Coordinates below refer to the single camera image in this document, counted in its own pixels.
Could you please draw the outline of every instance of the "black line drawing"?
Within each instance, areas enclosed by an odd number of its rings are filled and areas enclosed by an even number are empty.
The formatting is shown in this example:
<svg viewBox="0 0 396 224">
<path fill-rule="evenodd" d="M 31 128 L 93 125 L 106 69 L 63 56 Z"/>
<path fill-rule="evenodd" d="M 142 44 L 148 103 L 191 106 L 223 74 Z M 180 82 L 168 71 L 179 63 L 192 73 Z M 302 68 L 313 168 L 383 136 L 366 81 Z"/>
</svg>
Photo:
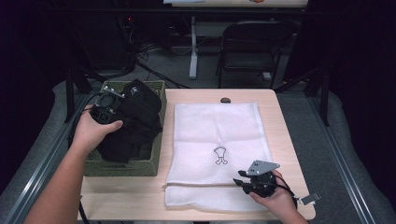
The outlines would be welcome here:
<svg viewBox="0 0 396 224">
<path fill-rule="evenodd" d="M 226 161 L 224 159 L 225 151 L 227 151 L 227 149 L 225 147 L 216 147 L 214 149 L 214 151 L 216 152 L 216 154 L 218 154 L 218 157 L 219 157 L 219 159 L 216 161 L 217 165 L 220 165 L 221 163 L 223 163 L 223 164 L 227 164 L 228 163 L 228 161 Z"/>
</svg>

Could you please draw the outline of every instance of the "black bag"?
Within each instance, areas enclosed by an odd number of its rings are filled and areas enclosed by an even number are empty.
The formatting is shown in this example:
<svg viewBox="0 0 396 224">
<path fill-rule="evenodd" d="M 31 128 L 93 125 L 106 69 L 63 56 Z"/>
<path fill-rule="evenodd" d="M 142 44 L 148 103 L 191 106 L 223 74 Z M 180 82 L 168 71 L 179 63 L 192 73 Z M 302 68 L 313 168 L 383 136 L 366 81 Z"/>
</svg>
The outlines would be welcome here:
<svg viewBox="0 0 396 224">
<path fill-rule="evenodd" d="M 148 86 L 138 79 L 125 85 L 124 98 L 116 111 L 122 127 L 109 133 L 97 147 L 106 161 L 128 162 L 139 156 L 140 148 L 151 143 L 163 130 L 158 113 L 162 102 Z"/>
</svg>

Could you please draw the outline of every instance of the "wooden table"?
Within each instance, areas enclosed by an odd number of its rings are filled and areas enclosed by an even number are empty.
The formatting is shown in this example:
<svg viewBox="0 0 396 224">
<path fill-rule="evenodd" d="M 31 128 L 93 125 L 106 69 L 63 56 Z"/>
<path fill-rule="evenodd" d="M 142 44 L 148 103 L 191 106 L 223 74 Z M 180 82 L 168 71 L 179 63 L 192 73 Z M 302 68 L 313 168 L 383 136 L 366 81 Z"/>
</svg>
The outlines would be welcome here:
<svg viewBox="0 0 396 224">
<path fill-rule="evenodd" d="M 174 106 L 179 103 L 219 103 L 228 97 L 232 103 L 257 102 L 268 146 L 279 172 L 298 196 L 308 195 L 304 176 L 276 95 L 271 90 L 166 90 L 167 106 L 163 125 L 159 172 L 153 177 L 86 177 L 81 195 L 91 220 L 270 220 L 269 212 L 207 213 L 193 208 L 171 210 L 164 205 L 164 188 L 173 155 Z M 307 219 L 315 217 L 313 205 L 299 205 Z"/>
</svg>

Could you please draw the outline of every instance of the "white cloth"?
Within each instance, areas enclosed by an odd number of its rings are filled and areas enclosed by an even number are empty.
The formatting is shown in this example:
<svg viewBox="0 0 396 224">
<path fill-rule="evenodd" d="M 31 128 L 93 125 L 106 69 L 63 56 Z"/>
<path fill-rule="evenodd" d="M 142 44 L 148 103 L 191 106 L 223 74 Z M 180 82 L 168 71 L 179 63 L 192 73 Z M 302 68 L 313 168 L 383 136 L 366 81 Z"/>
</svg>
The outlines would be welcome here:
<svg viewBox="0 0 396 224">
<path fill-rule="evenodd" d="M 166 206 L 261 211 L 233 178 L 255 160 L 272 161 L 257 104 L 175 105 L 174 157 Z"/>
</svg>

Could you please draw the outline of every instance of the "table leg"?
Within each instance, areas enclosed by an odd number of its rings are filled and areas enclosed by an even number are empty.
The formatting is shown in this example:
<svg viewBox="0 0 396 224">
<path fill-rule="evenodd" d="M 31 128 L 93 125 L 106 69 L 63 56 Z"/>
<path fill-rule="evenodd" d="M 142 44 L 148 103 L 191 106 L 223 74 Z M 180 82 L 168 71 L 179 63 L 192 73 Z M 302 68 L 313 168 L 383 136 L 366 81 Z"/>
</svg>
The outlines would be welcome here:
<svg viewBox="0 0 396 224">
<path fill-rule="evenodd" d="M 190 63 L 190 79 L 197 78 L 197 36 L 195 33 L 195 17 L 191 17 L 191 63 Z"/>
</svg>

